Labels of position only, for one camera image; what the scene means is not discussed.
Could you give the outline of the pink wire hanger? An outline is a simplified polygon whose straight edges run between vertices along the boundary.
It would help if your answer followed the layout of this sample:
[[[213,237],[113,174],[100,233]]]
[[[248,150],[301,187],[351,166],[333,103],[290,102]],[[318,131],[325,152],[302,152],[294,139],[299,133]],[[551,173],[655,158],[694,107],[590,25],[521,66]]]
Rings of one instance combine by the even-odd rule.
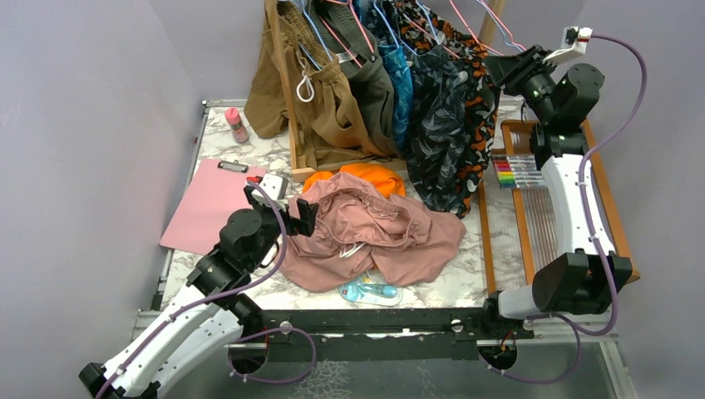
[[[448,1],[466,32],[476,39],[485,51],[492,56],[504,56],[519,53],[527,49],[521,44],[509,26],[503,20],[503,12],[508,4],[505,0],[471,1],[478,7],[481,17],[480,26],[470,22],[461,6],[463,1]]]

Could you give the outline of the pink shorts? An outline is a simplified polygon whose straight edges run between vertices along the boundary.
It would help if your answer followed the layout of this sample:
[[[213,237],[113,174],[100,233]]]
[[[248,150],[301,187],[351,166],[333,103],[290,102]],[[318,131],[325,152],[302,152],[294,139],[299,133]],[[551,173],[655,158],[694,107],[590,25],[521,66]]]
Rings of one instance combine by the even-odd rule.
[[[313,234],[289,236],[281,273],[324,293],[372,268],[391,285],[430,283],[459,252],[465,225],[402,195],[384,196],[349,173],[319,180],[299,195],[317,204]]]

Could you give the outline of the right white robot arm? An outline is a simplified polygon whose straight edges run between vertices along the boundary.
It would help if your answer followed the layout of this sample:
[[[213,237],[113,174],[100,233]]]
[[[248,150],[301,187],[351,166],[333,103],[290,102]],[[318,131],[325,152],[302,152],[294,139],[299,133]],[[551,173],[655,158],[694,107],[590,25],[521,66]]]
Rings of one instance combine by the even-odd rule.
[[[480,315],[481,331],[499,338],[512,329],[513,320],[616,313],[633,265],[604,232],[583,126],[599,100],[603,73],[578,63],[555,80],[551,55],[539,46],[514,56],[489,56],[485,65],[491,81],[506,95],[521,96],[538,118],[530,152],[553,206],[558,255],[528,286],[498,293],[495,306]]]

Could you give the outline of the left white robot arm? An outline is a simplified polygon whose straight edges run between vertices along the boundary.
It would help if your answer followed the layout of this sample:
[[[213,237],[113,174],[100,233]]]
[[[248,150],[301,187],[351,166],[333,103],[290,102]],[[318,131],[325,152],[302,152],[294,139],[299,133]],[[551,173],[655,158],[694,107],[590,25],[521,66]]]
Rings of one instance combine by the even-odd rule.
[[[289,236],[313,234],[319,206],[281,205],[253,182],[244,194],[250,206],[230,215],[170,304],[113,358],[80,371],[91,397],[162,398],[226,344],[265,334],[263,311],[245,292],[279,270]]]

